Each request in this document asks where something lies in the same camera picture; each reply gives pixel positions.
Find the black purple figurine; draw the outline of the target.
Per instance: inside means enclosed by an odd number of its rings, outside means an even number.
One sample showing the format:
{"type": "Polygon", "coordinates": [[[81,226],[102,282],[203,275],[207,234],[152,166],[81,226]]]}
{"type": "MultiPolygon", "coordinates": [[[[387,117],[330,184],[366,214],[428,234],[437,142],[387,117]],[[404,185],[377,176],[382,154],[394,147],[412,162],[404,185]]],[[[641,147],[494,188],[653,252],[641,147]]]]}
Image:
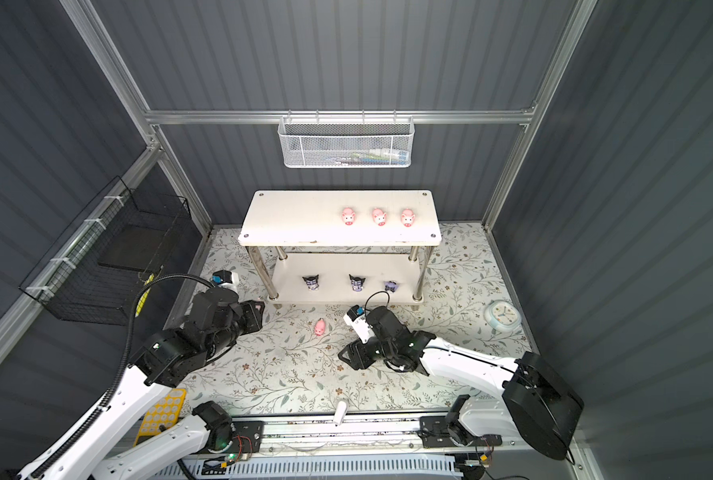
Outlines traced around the black purple figurine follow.
{"type": "Polygon", "coordinates": [[[304,280],[306,288],[310,291],[318,291],[318,288],[320,288],[320,275],[318,274],[302,276],[302,280],[304,280]]]}
{"type": "Polygon", "coordinates": [[[352,291],[362,292],[364,290],[367,280],[366,277],[349,275],[348,278],[350,278],[350,287],[352,287],[352,291]]]}

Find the tubes in white basket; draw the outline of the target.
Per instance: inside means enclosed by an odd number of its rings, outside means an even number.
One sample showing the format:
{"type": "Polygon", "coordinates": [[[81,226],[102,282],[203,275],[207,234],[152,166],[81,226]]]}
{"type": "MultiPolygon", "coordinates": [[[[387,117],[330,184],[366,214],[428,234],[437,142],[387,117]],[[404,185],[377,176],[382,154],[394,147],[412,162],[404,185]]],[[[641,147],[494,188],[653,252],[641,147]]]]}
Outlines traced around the tubes in white basket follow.
{"type": "Polygon", "coordinates": [[[411,164],[411,152],[408,150],[381,148],[344,153],[340,156],[328,158],[338,165],[389,166],[407,167],[411,164]]]}

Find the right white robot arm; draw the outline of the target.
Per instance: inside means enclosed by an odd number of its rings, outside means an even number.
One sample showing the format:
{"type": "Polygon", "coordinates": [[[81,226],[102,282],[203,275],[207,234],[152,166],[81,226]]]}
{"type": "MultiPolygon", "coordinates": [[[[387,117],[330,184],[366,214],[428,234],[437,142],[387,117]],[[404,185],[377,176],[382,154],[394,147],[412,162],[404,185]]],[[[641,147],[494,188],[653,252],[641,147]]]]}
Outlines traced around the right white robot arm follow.
{"type": "Polygon", "coordinates": [[[368,310],[354,305],[344,322],[358,335],[338,354],[350,368],[384,363],[398,374],[440,377],[496,398],[490,404],[459,396],[435,424],[423,421],[420,436],[426,446],[495,447],[506,437],[520,436],[548,458],[573,458],[571,443],[584,402],[540,355],[510,358],[468,350],[430,332],[410,330],[385,306],[368,310]]]}

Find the white round clock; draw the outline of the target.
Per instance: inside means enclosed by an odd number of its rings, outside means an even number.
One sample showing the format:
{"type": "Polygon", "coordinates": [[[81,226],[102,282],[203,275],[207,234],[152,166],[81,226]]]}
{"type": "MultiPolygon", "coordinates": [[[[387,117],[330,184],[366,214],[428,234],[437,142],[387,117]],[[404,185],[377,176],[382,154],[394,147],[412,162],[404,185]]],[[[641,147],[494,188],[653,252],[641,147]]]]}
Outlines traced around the white round clock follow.
{"type": "Polygon", "coordinates": [[[523,321],[520,310],[507,300],[497,300],[487,305],[484,318],[498,332],[515,331],[521,327],[523,321]]]}

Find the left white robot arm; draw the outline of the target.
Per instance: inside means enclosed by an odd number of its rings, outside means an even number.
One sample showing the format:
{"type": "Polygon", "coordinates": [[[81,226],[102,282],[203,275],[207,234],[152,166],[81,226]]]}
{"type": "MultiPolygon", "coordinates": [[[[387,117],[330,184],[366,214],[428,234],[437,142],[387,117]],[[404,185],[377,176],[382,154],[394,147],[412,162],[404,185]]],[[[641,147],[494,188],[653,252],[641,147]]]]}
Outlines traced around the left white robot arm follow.
{"type": "Polygon", "coordinates": [[[266,305],[213,287],[192,300],[184,323],[162,330],[122,362],[106,393],[56,443],[14,474],[16,479],[146,479],[202,448],[224,450],[232,418],[209,401],[174,427],[122,454],[112,448],[184,378],[262,329],[266,305]]]}

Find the yellow calculator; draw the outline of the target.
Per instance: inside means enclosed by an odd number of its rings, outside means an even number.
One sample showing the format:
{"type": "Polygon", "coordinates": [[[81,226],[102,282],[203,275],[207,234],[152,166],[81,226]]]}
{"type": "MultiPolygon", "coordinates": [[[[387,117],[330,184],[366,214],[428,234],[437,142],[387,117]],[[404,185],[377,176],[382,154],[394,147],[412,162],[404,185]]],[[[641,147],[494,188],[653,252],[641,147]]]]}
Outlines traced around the yellow calculator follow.
{"type": "Polygon", "coordinates": [[[180,420],[182,408],[186,403],[186,389],[173,389],[168,395],[158,400],[142,416],[142,423],[138,428],[134,446],[157,436],[162,430],[168,430],[180,420]]]}

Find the yellow marker in basket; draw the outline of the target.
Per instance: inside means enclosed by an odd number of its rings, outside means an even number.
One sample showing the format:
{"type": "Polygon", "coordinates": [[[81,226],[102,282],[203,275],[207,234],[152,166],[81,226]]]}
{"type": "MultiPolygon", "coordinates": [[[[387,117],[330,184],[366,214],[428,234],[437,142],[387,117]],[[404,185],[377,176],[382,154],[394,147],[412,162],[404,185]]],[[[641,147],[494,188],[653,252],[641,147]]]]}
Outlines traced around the yellow marker in basket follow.
{"type": "Polygon", "coordinates": [[[146,300],[148,299],[148,294],[150,294],[150,284],[156,280],[156,275],[150,274],[148,276],[148,279],[144,282],[144,286],[142,286],[142,291],[140,294],[138,294],[138,298],[136,298],[136,304],[134,304],[134,317],[138,318],[140,314],[142,313],[142,310],[144,309],[144,304],[146,304],[146,300]]]}

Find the white two-tier shelf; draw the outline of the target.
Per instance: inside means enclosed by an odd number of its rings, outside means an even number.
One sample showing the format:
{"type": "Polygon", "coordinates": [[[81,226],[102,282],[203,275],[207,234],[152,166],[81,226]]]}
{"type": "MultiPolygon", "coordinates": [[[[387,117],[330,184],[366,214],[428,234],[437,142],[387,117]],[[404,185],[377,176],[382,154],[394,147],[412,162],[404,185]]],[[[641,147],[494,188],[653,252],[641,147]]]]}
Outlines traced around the white two-tier shelf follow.
{"type": "Polygon", "coordinates": [[[394,304],[424,300],[427,268],[442,233],[434,196],[429,190],[338,190],[256,192],[238,236],[246,248],[268,299],[281,304],[353,304],[399,284],[394,304]],[[352,226],[342,210],[356,211],[352,226]],[[374,224],[381,208],[387,224],[374,224]],[[415,224],[401,223],[412,209],[415,224]],[[320,275],[310,291],[302,276],[320,275]],[[349,275],[366,277],[362,292],[352,291],[349,275]]]}

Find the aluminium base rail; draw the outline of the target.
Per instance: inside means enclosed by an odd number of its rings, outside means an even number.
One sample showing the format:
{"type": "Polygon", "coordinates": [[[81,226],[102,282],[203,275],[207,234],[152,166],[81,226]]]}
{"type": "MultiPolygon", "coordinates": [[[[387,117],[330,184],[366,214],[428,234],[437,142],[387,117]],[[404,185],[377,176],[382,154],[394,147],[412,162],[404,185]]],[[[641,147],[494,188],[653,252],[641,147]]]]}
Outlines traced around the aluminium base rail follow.
{"type": "Polygon", "coordinates": [[[240,460],[192,454],[160,472],[184,479],[577,479],[566,461],[512,434],[456,444],[439,412],[248,416],[240,460]]]}

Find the pink pig toy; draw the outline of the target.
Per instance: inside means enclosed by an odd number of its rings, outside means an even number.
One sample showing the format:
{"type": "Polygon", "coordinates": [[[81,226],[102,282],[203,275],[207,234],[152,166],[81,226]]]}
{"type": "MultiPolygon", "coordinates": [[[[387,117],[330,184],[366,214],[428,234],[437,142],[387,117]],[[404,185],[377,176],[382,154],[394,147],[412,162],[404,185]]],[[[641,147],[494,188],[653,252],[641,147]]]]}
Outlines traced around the pink pig toy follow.
{"type": "Polygon", "coordinates": [[[416,222],[416,213],[412,209],[405,209],[401,213],[401,223],[405,227],[412,227],[416,222]]]}
{"type": "Polygon", "coordinates": [[[318,320],[316,322],[316,324],[314,324],[314,335],[323,336],[325,333],[326,333],[326,320],[320,318],[320,320],[318,320]]]}
{"type": "Polygon", "coordinates": [[[388,214],[386,214],[386,212],[384,212],[381,208],[376,208],[372,212],[372,218],[374,220],[374,224],[378,226],[385,226],[387,224],[388,214]]]}
{"type": "Polygon", "coordinates": [[[344,222],[344,225],[346,226],[352,226],[354,225],[354,222],[356,222],[357,214],[354,209],[347,207],[342,210],[342,222],[344,222]]]}

